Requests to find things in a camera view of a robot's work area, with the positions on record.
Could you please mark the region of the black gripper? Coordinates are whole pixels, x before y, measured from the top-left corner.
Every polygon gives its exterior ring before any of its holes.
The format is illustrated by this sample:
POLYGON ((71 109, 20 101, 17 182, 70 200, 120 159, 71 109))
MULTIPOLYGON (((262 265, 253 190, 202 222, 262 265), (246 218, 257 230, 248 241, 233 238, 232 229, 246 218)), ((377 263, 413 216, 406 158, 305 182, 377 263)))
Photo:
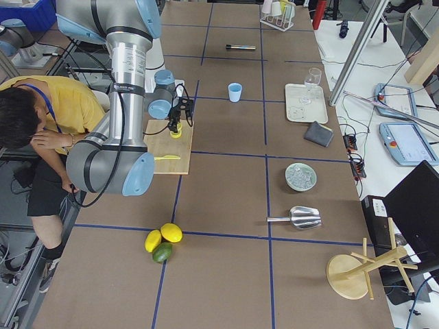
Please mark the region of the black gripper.
POLYGON ((178 103, 169 111, 167 127, 172 134, 180 134, 182 131, 182 125, 179 124, 181 112, 185 113, 186 121, 191 125, 191 100, 189 98, 179 97, 178 103))

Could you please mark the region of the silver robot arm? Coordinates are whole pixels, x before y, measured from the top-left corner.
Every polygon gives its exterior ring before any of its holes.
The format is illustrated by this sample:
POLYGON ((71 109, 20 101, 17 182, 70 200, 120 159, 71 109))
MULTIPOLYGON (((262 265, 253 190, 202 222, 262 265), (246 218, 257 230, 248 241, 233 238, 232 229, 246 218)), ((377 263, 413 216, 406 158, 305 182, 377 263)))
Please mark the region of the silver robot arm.
POLYGON ((106 45, 112 58, 110 110, 67 157, 71 188, 142 195, 154 177, 154 155, 143 141, 143 119, 172 118, 180 101, 171 71, 162 69, 155 1, 57 1, 59 30, 106 45))
POLYGON ((1 22, 1 51, 8 57, 19 53, 25 62, 34 62, 43 56, 40 46, 20 19, 1 22))

